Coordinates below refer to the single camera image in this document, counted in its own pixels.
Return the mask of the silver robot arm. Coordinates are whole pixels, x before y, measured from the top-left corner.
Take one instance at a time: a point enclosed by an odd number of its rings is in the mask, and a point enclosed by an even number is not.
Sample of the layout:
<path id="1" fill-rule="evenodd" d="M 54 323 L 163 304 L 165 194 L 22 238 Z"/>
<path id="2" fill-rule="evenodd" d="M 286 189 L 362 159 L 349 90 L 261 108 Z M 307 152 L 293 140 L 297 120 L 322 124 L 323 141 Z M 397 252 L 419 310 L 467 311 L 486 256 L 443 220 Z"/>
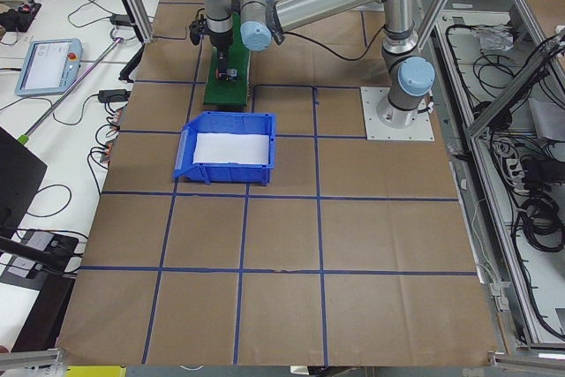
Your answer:
<path id="1" fill-rule="evenodd" d="M 411 0 L 204 0 L 204 14 L 190 24 L 190 39 L 199 44 L 209 37 L 217 52 L 219 79 L 227 79 L 229 49 L 233 43 L 233 14 L 240 17 L 239 33 L 250 51 L 262 51 L 271 43 L 283 43 L 292 30 L 335 16 L 370 2 L 383 4 L 385 38 L 381 52 L 391 87 L 377 107 L 381 122 L 401 129 L 411 126 L 418 106 L 429 93 L 433 66 L 416 55 L 418 35 Z"/>

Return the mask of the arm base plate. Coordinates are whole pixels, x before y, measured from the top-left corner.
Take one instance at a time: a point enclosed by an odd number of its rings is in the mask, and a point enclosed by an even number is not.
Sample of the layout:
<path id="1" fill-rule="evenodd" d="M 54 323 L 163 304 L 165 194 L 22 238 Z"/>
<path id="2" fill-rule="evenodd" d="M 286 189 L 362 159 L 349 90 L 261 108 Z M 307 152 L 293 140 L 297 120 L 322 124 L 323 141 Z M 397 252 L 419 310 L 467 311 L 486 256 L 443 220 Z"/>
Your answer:
<path id="1" fill-rule="evenodd" d="M 433 142 L 425 100 L 413 111 L 401 111 L 388 101 L 388 87 L 361 87 L 365 134 L 369 141 Z"/>

